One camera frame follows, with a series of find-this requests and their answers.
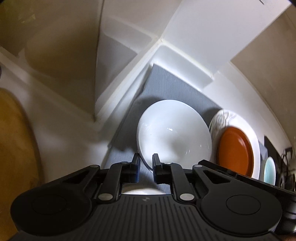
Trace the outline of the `black gas stove top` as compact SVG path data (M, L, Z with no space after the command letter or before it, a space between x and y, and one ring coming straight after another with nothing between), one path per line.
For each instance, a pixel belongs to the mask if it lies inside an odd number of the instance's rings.
M272 157L274 161L280 161L280 154L267 136L264 136L264 146L267 148L268 155Z

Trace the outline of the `grey dish mat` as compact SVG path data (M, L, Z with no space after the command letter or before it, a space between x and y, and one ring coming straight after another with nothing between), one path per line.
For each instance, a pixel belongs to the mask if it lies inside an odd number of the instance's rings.
M150 105L165 99L178 100L191 106L200 114L206 125L209 125L214 115L222 109L183 80L154 65L115 132L103 165L104 169L117 162L132 160L137 152L137 125L140 117Z

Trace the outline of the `plain white bowl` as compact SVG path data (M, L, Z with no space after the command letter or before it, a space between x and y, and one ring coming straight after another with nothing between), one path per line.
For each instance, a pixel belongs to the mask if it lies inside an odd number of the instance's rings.
M203 118L191 106L177 100L161 100L149 106L137 125L137 149L152 168L152 156L161 162L190 169L210 160L212 139Z

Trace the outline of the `brown round plate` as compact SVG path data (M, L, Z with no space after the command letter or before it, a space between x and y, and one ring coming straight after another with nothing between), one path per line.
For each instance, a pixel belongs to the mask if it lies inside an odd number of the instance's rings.
M225 129L218 142L216 162L218 165L238 174L252 176L253 151L242 130L233 126Z

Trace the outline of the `wooden round cutting board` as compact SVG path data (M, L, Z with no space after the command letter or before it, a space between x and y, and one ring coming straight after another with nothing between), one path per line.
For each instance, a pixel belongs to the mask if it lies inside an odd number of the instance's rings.
M42 182L40 154L27 115L16 97L1 88L1 240L17 232L12 202Z

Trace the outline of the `light blue ceramic bowl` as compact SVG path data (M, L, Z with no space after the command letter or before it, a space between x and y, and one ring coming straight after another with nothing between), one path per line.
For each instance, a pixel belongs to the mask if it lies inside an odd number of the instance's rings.
M275 185L276 168L272 157L268 157L264 166L263 181L270 185Z

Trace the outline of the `white floral plate top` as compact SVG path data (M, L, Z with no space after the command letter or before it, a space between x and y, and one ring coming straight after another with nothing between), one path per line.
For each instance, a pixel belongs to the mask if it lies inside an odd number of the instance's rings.
M255 131L240 115L227 109L219 110L210 121L209 130L212 138L212 154L210 161L216 163L216 151L219 139L227 127L235 127L247 136L253 151L254 169L251 178L259 179L260 175L260 148Z

